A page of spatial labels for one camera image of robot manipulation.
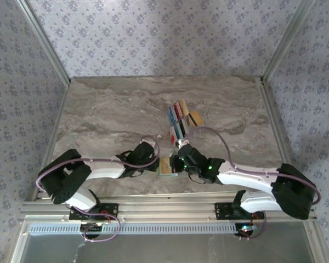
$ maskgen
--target marble table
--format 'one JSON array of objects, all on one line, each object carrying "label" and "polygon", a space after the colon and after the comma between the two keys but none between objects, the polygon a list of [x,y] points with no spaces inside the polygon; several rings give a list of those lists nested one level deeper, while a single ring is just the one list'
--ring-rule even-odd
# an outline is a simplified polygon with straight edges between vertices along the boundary
[{"label": "marble table", "polygon": [[[134,149],[146,134],[158,139],[161,155],[168,155],[173,148],[168,137],[167,109],[175,101],[185,99],[190,111],[198,111],[206,126],[222,134],[235,163],[278,166],[281,157],[259,85],[258,78],[229,75],[73,79],[53,159],[70,148],[84,156],[111,157]],[[227,157],[214,134],[199,133],[190,142],[207,157]],[[241,189],[231,185],[199,185],[184,174],[159,178],[151,172],[138,178],[89,180],[83,186],[100,197]]]}]

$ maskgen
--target patterned wallpaper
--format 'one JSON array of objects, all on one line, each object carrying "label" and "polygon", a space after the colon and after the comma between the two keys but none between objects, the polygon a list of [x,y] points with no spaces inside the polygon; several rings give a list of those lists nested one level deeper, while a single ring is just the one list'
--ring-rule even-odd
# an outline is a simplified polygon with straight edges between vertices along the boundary
[{"label": "patterned wallpaper", "polygon": [[70,77],[261,75],[299,0],[30,0]]},{"label": "patterned wallpaper", "polygon": [[322,193],[329,247],[329,0],[317,0],[271,78],[293,159]]},{"label": "patterned wallpaper", "polygon": [[40,170],[62,81],[14,0],[0,0],[0,262]]}]

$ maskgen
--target cable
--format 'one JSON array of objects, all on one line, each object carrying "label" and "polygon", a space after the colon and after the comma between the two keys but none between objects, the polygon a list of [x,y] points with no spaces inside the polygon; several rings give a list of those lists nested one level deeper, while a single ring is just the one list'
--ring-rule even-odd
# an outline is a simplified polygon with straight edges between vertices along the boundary
[{"label": "cable", "polygon": [[257,218],[257,228],[259,227],[259,218],[258,215],[256,213],[253,213],[252,216],[255,216]]},{"label": "cable", "polygon": [[185,139],[187,139],[188,137],[192,136],[194,134],[194,132],[197,132],[198,130],[210,130],[211,132],[215,133],[219,138],[220,140],[222,141],[222,143],[224,144],[225,148],[226,148],[226,151],[228,153],[228,162],[230,163],[231,167],[236,170],[236,171],[239,171],[241,173],[245,173],[245,174],[249,174],[249,175],[258,175],[258,176],[269,176],[269,175],[276,175],[276,176],[280,176],[280,177],[284,177],[284,178],[289,178],[289,179],[292,179],[292,180],[295,180],[295,181],[298,181],[300,183],[302,183],[303,185],[307,186],[307,187],[310,187],[313,191],[315,191],[315,193],[317,194],[317,200],[314,201],[312,203],[312,205],[315,205],[315,204],[318,204],[320,202],[320,199],[321,199],[321,195],[320,195],[320,192],[319,190],[317,189],[317,187],[315,187],[313,184],[311,184],[310,182],[307,182],[306,180],[304,179],[301,179],[301,178],[298,178],[296,176],[293,176],[293,175],[289,175],[289,174],[282,174],[282,173],[264,173],[264,172],[258,172],[258,171],[246,171],[246,170],[243,170],[243,169],[240,169],[239,167],[237,167],[233,162],[232,162],[232,158],[231,158],[231,153],[230,153],[230,150],[229,150],[229,146],[228,144],[225,142],[225,140],[223,139],[223,137],[215,130],[215,129],[212,129],[210,127],[206,127],[206,126],[201,126],[201,127],[196,127],[190,134],[188,134]]},{"label": "cable", "polygon": [[94,226],[90,226],[90,227],[86,228],[85,231],[83,232],[83,235],[82,235],[83,238],[84,238],[86,241],[90,241],[90,242],[104,242],[104,241],[109,241],[109,240],[115,238],[115,237],[119,234],[119,232],[121,231],[121,222],[120,222],[120,220],[119,220],[117,217],[115,217],[114,215],[107,214],[107,213],[90,213],[90,212],[83,211],[82,209],[77,208],[77,207],[73,207],[73,208],[76,209],[78,212],[84,214],[84,215],[96,215],[96,216],[99,216],[99,215],[100,215],[100,216],[107,216],[108,218],[110,217],[110,218],[115,219],[115,220],[117,221],[117,223],[118,223],[118,228],[117,228],[116,233],[114,233],[111,237],[109,237],[109,238],[104,238],[104,239],[97,239],[97,240],[94,240],[94,239],[90,239],[90,238],[88,238],[88,237],[87,237],[87,232],[89,231],[89,229],[93,228]]},{"label": "cable", "polygon": [[143,136],[141,139],[144,138],[150,138],[155,142],[155,147],[157,147],[157,155],[155,157],[155,159],[153,159],[151,162],[147,163],[147,164],[143,164],[143,165],[134,165],[134,164],[130,164],[130,163],[126,163],[123,161],[119,161],[119,160],[113,160],[111,158],[78,158],[78,159],[72,159],[72,160],[68,160],[68,161],[64,161],[62,163],[59,163],[53,167],[51,167],[50,169],[46,170],[44,173],[42,173],[41,175],[38,176],[37,180],[35,181],[36,186],[42,190],[43,192],[46,192],[45,189],[41,186],[40,181],[42,180],[43,177],[47,176],[49,173],[51,173],[52,171],[59,169],[60,167],[69,164],[69,163],[75,163],[75,162],[109,162],[109,163],[118,163],[118,164],[122,164],[122,165],[126,165],[129,167],[133,167],[133,168],[145,168],[148,166],[151,166],[152,164],[154,164],[157,159],[160,156],[160,146],[157,142],[156,139],[150,137],[150,136]]},{"label": "cable", "polygon": [[265,211],[263,211],[263,216],[264,216],[263,227],[262,227],[261,231],[258,232],[257,235],[255,235],[253,237],[250,237],[248,234],[246,234],[246,233],[244,233],[242,231],[238,231],[238,232],[241,233],[242,235],[244,235],[248,239],[255,239],[255,238],[260,237],[264,233],[264,231],[266,230],[266,228],[267,228],[267,215],[265,214]]},{"label": "cable", "polygon": [[189,179],[191,180],[191,181],[193,181],[193,182],[195,182],[195,183],[197,183],[197,184],[199,184],[199,185],[204,185],[206,182],[198,182],[198,181],[195,181],[194,179],[192,179],[191,178],[191,174],[189,174]]}]

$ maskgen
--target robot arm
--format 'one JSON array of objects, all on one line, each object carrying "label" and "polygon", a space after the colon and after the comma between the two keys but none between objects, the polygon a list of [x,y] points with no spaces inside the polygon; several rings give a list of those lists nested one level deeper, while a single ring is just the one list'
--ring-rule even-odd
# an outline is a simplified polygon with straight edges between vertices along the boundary
[{"label": "robot arm", "polygon": [[224,159],[206,158],[190,144],[182,146],[178,156],[186,172],[198,175],[208,184],[241,185],[260,190],[238,192],[234,202],[240,212],[282,210],[297,219],[305,220],[309,216],[315,191],[301,181],[314,188],[315,185],[290,164],[283,163],[279,168],[232,167]]},{"label": "robot arm", "polygon": [[[124,152],[111,159],[133,165],[144,165],[153,161],[154,158],[154,145],[143,140],[134,151]],[[282,210],[297,219],[308,218],[315,192],[299,181],[274,175],[275,173],[289,174],[310,182],[292,165],[282,164],[279,168],[268,169],[240,165],[240,169],[237,170],[224,159],[206,158],[190,144],[182,146],[178,155],[172,158],[176,171],[185,171],[189,175],[196,174],[206,183],[241,185],[259,190],[258,192],[239,191],[237,193],[232,203],[236,214]],[[96,178],[137,177],[145,170],[156,171],[159,164],[157,160],[148,167],[132,168],[116,162],[106,162],[99,163],[91,169],[83,161],[73,162],[74,159],[81,159],[81,155],[71,149],[45,167],[40,174],[57,164],[69,162],[43,177],[41,185],[54,204],[65,202],[84,211],[89,211],[98,204],[96,195],[82,187],[84,181]],[[249,173],[241,172],[242,169],[248,170]]]}]

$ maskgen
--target purple cable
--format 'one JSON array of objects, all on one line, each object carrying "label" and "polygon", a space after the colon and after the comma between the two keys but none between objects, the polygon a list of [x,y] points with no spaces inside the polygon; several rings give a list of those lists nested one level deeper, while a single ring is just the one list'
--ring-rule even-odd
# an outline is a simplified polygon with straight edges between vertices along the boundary
[{"label": "purple cable", "polygon": [[52,171],[59,169],[60,167],[69,164],[69,163],[75,163],[75,162],[109,162],[109,163],[118,163],[118,164],[122,164],[122,165],[126,165],[129,167],[133,167],[133,168],[145,168],[148,167],[152,164],[154,164],[157,159],[160,156],[160,146],[157,142],[156,139],[150,137],[150,136],[143,136],[141,139],[144,138],[150,138],[155,142],[155,147],[157,147],[157,155],[155,157],[155,159],[153,159],[150,163],[147,164],[143,164],[143,165],[134,165],[134,164],[130,164],[130,163],[126,163],[123,161],[119,161],[119,160],[113,160],[113,159],[109,159],[109,158],[78,158],[78,159],[72,159],[72,160],[68,160],[68,161],[64,161],[62,163],[59,163],[53,167],[51,167],[50,169],[46,170],[44,173],[42,173],[41,175],[38,176],[37,180],[35,181],[36,186],[42,190],[43,192],[45,192],[45,189],[41,186],[40,181],[42,180],[43,177],[45,177],[46,175],[48,175],[49,173],[51,173]]},{"label": "purple cable", "polygon": [[223,139],[223,137],[215,130],[215,129],[212,129],[210,127],[206,127],[206,126],[202,126],[202,127],[196,127],[188,136],[186,136],[186,138],[192,136],[192,134],[198,130],[202,130],[202,129],[205,129],[205,130],[210,130],[212,132],[214,132],[219,138],[220,140],[222,141],[222,143],[224,144],[225,148],[226,148],[226,151],[228,153],[228,162],[230,163],[231,167],[233,169],[235,169],[236,171],[240,171],[242,173],[245,173],[245,174],[250,174],[250,175],[258,175],[258,176],[269,176],[269,175],[276,175],[276,176],[280,176],[280,177],[284,177],[284,178],[289,178],[289,179],[292,179],[292,180],[295,180],[295,181],[298,181],[302,184],[304,184],[305,186],[308,186],[310,187],[313,191],[316,192],[317,194],[317,200],[314,201],[312,203],[312,205],[315,205],[315,204],[318,204],[320,202],[320,199],[321,199],[321,196],[320,196],[320,192],[319,190],[317,189],[317,187],[315,187],[313,184],[307,182],[306,180],[303,180],[301,178],[298,178],[296,176],[292,176],[292,175],[289,175],[289,174],[281,174],[281,173],[264,173],[264,172],[259,172],[259,171],[246,171],[246,170],[243,170],[243,169],[240,169],[238,168],[233,162],[232,162],[232,159],[231,159],[231,154],[230,154],[230,150],[229,150],[229,146],[228,144],[225,142],[225,140]]},{"label": "purple cable", "polygon": [[108,213],[90,213],[90,212],[83,211],[82,209],[79,209],[79,208],[77,208],[77,207],[73,207],[73,208],[76,209],[78,212],[84,214],[84,215],[96,215],[96,216],[101,215],[101,216],[109,216],[109,217],[115,219],[115,220],[117,221],[117,223],[118,223],[118,229],[117,229],[116,233],[113,234],[113,236],[111,236],[111,237],[109,237],[109,238],[105,238],[105,239],[98,239],[98,240],[94,240],[94,239],[87,238],[87,232],[89,231],[89,229],[93,228],[93,226],[88,227],[88,228],[83,232],[83,237],[84,237],[84,239],[85,239],[86,241],[90,241],[90,242],[103,242],[103,241],[109,241],[109,240],[115,238],[115,237],[119,234],[119,232],[121,231],[121,222],[120,222],[120,220],[119,220],[117,217],[115,217],[114,215],[111,215],[111,214],[108,214]]}]

